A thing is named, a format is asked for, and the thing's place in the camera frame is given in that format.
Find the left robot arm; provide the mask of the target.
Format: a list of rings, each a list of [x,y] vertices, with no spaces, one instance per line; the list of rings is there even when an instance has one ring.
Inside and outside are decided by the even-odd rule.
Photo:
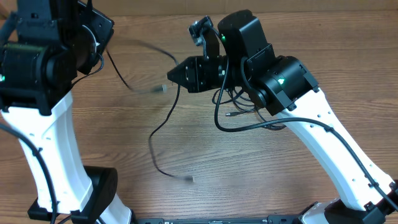
[[[35,180],[33,220],[136,222],[117,170],[84,165],[73,127],[72,89],[103,68],[113,26],[91,1],[18,0],[1,27],[1,129],[18,138]]]

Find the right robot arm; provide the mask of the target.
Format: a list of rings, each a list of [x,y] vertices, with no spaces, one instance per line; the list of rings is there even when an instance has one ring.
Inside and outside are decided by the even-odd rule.
[[[209,17],[189,27],[203,55],[169,71],[190,93],[240,87],[258,108],[284,124],[329,175],[338,198],[314,203],[286,223],[384,223],[397,210],[397,181],[362,151],[340,123],[309,69],[293,56],[276,56],[259,19],[234,12],[214,26]]]

